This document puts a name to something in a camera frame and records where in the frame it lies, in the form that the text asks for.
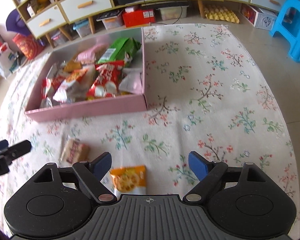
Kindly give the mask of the brown biscuit packet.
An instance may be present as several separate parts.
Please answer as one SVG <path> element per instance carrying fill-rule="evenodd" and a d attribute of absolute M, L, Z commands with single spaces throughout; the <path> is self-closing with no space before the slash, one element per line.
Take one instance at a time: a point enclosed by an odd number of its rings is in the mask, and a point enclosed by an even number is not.
<path fill-rule="evenodd" d="M 74 164 L 80 161 L 87 161 L 90 147 L 77 139 L 70 138 L 61 153 L 61 162 Z"/>

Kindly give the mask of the orange white snack packet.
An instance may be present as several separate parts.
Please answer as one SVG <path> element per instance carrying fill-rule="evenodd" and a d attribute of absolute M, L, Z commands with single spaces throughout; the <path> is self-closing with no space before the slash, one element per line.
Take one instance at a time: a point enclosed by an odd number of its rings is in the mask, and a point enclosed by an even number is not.
<path fill-rule="evenodd" d="M 110 170 L 110 176 L 117 199 L 122 194 L 146 194 L 147 179 L 145 165 L 114 168 Z"/>

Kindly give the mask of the red candy wrapper snack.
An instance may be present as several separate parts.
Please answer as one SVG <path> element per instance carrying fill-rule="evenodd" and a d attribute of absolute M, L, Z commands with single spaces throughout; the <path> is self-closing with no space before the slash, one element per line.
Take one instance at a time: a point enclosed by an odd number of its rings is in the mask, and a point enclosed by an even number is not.
<path fill-rule="evenodd" d="M 42 89 L 41 89 L 42 100 L 45 100 L 47 98 L 52 98 L 64 80 L 65 77 L 63 76 L 57 76 L 53 78 L 46 77 L 42 81 Z"/>

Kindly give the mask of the red snack packet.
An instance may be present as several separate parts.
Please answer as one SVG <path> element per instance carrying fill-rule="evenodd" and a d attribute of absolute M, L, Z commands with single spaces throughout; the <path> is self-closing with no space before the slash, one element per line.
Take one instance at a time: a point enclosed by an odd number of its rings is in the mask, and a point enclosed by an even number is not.
<path fill-rule="evenodd" d="M 123 60 L 101 63 L 96 66 L 98 77 L 86 93 L 88 100 L 115 97 L 119 92 Z"/>

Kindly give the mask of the floral tablecloth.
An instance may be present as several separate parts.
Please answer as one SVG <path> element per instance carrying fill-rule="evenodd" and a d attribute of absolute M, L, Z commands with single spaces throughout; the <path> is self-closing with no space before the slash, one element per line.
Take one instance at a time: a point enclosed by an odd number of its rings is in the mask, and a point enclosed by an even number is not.
<path fill-rule="evenodd" d="M 36 122 L 25 115 L 52 52 L 25 66 L 0 111 L 10 144 L 31 151 L 2 180 L 0 229 L 11 239 L 296 239 L 299 184 L 293 148 L 276 99 L 237 38 L 213 24 L 144 31 L 143 112 Z M 114 168 L 146 167 L 145 195 L 97 204 L 61 162 L 70 138 L 104 152 Z M 203 203 L 183 197 L 199 180 L 189 153 L 224 162 L 221 189 Z M 110 170 L 101 183 L 114 193 Z"/>

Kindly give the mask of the pink cardboard box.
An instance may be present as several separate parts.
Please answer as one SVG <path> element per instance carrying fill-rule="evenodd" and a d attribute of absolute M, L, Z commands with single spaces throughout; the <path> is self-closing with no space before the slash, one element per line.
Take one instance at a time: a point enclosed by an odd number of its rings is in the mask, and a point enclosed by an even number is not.
<path fill-rule="evenodd" d="M 148 108 L 146 99 L 146 71 L 144 31 L 142 28 L 127 29 L 103 35 L 93 35 L 53 51 L 44 64 L 31 92 L 25 115 L 36 122 L 57 119 L 73 119 L 88 116 L 143 112 Z M 88 100 L 86 93 L 99 75 L 93 64 L 76 62 L 77 55 L 96 44 L 107 44 L 108 48 L 118 38 L 131 37 L 141 43 L 141 48 L 127 68 L 142 69 L 142 94 L 119 91 L 115 97 Z M 42 81 L 57 76 L 65 77 L 52 98 L 42 100 Z"/>

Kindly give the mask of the red lantern bag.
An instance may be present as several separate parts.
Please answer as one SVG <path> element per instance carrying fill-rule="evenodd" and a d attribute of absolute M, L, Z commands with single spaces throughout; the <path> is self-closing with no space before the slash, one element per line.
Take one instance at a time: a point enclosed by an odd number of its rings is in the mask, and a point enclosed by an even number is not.
<path fill-rule="evenodd" d="M 32 34 L 28 36 L 16 34 L 12 41 L 28 60 L 33 60 L 44 50 L 44 46 Z"/>

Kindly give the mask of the pink snack packet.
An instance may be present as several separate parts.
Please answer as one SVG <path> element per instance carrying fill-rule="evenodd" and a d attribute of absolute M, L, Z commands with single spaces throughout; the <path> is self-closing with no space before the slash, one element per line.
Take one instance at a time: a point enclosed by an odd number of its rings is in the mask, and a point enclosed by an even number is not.
<path fill-rule="evenodd" d="M 81 64 L 93 64 L 101 58 L 107 49 L 107 44 L 96 44 L 93 47 L 79 53 L 75 61 Z"/>

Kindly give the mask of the purple hat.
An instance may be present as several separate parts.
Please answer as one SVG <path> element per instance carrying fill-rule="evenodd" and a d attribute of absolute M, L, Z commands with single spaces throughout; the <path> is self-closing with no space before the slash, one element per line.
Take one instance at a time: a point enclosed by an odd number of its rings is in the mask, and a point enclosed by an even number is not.
<path fill-rule="evenodd" d="M 6 30 L 18 33 L 24 36 L 31 35 L 29 28 L 21 18 L 17 9 L 12 10 L 6 19 Z"/>

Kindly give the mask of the green snack packet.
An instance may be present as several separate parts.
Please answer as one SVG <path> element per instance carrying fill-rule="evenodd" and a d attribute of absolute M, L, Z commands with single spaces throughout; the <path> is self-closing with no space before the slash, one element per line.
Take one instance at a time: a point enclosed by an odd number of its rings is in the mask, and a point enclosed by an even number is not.
<path fill-rule="evenodd" d="M 98 64 L 123 61 L 129 65 L 141 48 L 141 43 L 134 38 L 121 37 L 116 39 L 98 60 Z"/>

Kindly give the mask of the yellow egg tray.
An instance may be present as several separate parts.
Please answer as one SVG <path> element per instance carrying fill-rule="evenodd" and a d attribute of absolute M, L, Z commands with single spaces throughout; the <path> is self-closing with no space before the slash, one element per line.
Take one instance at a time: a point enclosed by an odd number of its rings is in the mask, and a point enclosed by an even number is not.
<path fill-rule="evenodd" d="M 232 10 L 225 6 L 215 4 L 204 5 L 204 16 L 208 20 L 226 21 L 235 24 L 240 23 L 238 16 Z"/>

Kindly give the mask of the red shoe box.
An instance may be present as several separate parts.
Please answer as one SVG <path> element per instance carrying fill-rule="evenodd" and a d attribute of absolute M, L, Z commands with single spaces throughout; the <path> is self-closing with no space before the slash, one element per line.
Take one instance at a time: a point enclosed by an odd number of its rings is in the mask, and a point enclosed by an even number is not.
<path fill-rule="evenodd" d="M 155 15 L 152 9 L 124 12 L 122 14 L 124 24 L 127 28 L 137 27 L 145 24 L 155 23 Z"/>

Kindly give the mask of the white printed box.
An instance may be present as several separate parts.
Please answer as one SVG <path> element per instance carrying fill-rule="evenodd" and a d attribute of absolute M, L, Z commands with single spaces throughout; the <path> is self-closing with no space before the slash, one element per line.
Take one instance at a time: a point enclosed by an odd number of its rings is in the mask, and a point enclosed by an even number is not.
<path fill-rule="evenodd" d="M 258 29 L 270 31 L 273 28 L 277 14 L 248 4 L 241 4 L 240 13 Z"/>

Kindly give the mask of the blue plastic stool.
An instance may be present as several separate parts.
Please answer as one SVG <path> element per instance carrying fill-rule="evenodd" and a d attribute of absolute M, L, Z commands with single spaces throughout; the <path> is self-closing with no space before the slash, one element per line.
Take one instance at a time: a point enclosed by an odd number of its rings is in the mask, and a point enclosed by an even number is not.
<path fill-rule="evenodd" d="M 295 15 L 290 23 L 284 21 L 289 9 L 295 9 Z M 281 34 L 289 42 L 288 56 L 293 61 L 300 62 L 300 0 L 285 1 L 269 32 L 271 37 L 276 33 Z"/>

